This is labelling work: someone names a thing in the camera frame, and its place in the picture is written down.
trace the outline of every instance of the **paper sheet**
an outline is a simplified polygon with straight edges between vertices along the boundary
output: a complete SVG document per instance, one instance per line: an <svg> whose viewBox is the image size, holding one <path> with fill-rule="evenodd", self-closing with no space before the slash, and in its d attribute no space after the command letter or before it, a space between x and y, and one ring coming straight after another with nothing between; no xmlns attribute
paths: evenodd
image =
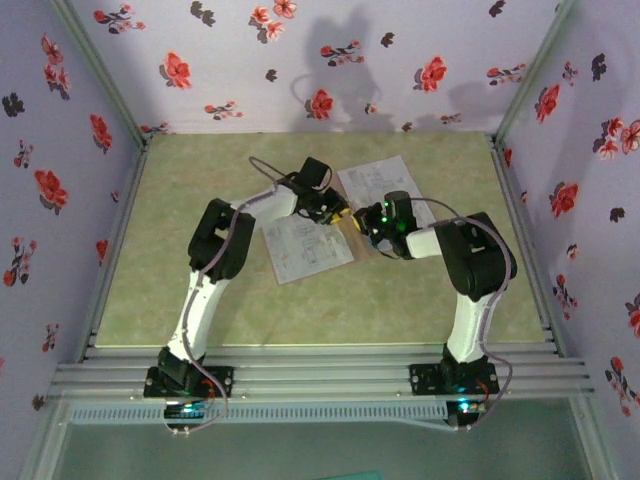
<svg viewBox="0 0 640 480"><path fill-rule="evenodd" d="M263 231L280 285L353 261L337 225L316 225L291 215L264 226Z"/></svg>
<svg viewBox="0 0 640 480"><path fill-rule="evenodd" d="M394 190L403 190L414 198L422 197L400 155L340 170L338 177L354 212L376 202L383 203L384 195ZM419 228L424 228L436 221L426 202L413 202L413 214ZM385 240L378 248L389 250L391 244Z"/></svg>

